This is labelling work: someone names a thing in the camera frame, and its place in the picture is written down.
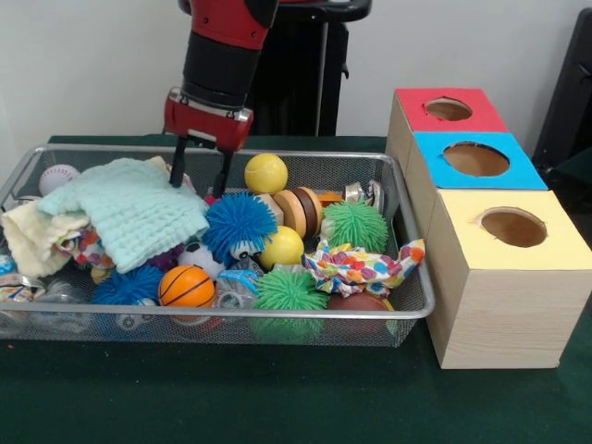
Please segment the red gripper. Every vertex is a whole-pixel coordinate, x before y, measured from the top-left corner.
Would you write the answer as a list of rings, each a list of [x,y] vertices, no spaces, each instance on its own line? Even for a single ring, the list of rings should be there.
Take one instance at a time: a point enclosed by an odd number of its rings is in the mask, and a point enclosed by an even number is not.
[[[210,142],[223,156],[222,167],[213,186],[213,196],[221,198],[226,190],[232,151],[242,148],[252,123],[253,111],[248,108],[227,110],[203,105],[190,99],[181,88],[172,88],[165,101],[164,130],[178,137],[169,183],[179,188],[183,182],[187,138]]]

